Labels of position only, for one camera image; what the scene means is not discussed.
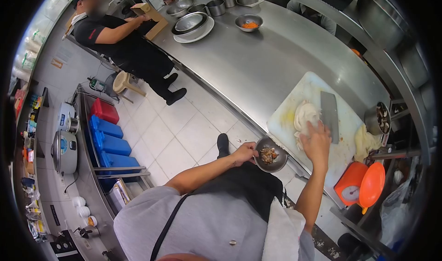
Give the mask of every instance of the hand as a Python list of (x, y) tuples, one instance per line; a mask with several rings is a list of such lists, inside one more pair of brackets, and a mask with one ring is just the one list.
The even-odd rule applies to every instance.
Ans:
[(246, 142), (242, 144), (234, 153), (231, 154), (233, 158), (233, 167), (241, 166), (244, 162), (250, 161), (255, 164), (254, 156), (259, 157), (258, 151), (255, 150), (255, 142)]
[(142, 17), (143, 18), (143, 21), (149, 21), (149, 20), (151, 20), (152, 18), (150, 18), (150, 16), (149, 15), (147, 15), (147, 14), (143, 14), (143, 15), (141, 15), (140, 17)]
[(329, 150), (332, 138), (330, 137), (330, 130), (327, 126), (318, 121), (318, 129), (312, 123), (307, 122), (310, 139), (304, 134), (301, 134), (302, 146), (307, 157), (313, 163), (313, 170), (319, 170), (319, 173), (327, 173), (329, 169)]

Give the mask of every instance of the black t-shirt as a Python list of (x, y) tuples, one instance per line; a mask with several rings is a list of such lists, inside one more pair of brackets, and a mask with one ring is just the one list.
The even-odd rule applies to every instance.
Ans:
[(111, 15), (105, 15), (99, 20), (86, 17), (75, 24), (73, 34), (81, 45), (113, 59), (124, 60), (138, 52), (141, 46), (148, 44), (137, 30), (115, 44), (96, 44), (95, 41), (105, 27), (114, 29), (125, 23), (127, 23), (125, 20)]

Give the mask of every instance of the cutting board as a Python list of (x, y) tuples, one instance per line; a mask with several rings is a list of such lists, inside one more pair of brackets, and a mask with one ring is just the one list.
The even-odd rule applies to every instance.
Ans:
[(295, 110), (302, 100), (308, 100), (318, 108), (321, 107), (321, 91), (334, 94), (338, 107), (339, 143), (330, 145), (329, 171), (325, 177), (325, 186), (333, 187), (356, 152), (355, 133), (363, 122), (325, 81), (313, 72), (305, 73), (301, 81), (270, 117), (267, 128), (268, 136), (274, 142), (284, 148), (296, 161), (312, 171), (312, 162), (307, 158), (304, 151), (296, 147), (296, 138), (294, 137), (296, 129), (293, 121)]

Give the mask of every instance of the electrical outlet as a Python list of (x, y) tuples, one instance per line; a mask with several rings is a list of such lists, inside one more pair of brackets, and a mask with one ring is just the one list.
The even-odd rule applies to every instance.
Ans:
[(83, 239), (83, 243), (86, 249), (92, 249), (91, 244), (89, 244), (89, 241), (87, 239)]

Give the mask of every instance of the kitchen scale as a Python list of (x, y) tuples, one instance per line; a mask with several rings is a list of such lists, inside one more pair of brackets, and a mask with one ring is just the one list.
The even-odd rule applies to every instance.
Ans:
[(380, 197), (385, 183), (385, 169), (379, 163), (370, 167), (360, 162), (353, 162), (334, 186), (335, 192), (345, 205), (357, 203), (362, 207), (362, 214)]

